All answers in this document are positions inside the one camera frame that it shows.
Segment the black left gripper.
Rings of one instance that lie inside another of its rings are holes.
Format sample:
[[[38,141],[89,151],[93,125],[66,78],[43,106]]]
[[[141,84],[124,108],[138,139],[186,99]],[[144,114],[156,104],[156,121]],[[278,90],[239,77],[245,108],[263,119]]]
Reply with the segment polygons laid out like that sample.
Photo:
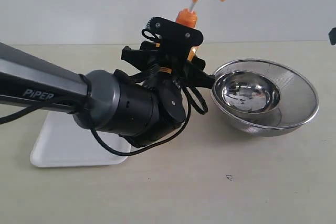
[[[158,56],[159,44],[143,41],[140,49],[125,46],[121,60],[140,72],[162,67]],[[213,74],[204,72],[205,60],[194,56],[185,64],[185,81],[190,88],[211,89],[215,82]],[[112,131],[124,137],[136,148],[148,146],[181,127],[186,120],[181,88],[171,74],[159,71],[143,85],[136,84],[125,72],[113,73],[118,80],[120,97],[112,118]]]

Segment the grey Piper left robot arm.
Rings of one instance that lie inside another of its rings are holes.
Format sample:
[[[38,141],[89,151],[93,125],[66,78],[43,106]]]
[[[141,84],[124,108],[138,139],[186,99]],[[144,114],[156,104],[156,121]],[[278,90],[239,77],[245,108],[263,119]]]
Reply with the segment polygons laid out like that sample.
[[[1,104],[22,107],[2,117],[1,123],[39,109],[65,112],[81,128],[90,130],[108,152],[115,150],[98,132],[119,135],[139,154],[177,137],[187,126],[192,110],[207,113],[198,89],[212,88],[215,77],[204,72],[204,60],[166,54],[149,41],[138,50],[124,47],[121,59],[138,73],[74,73],[1,44]]]

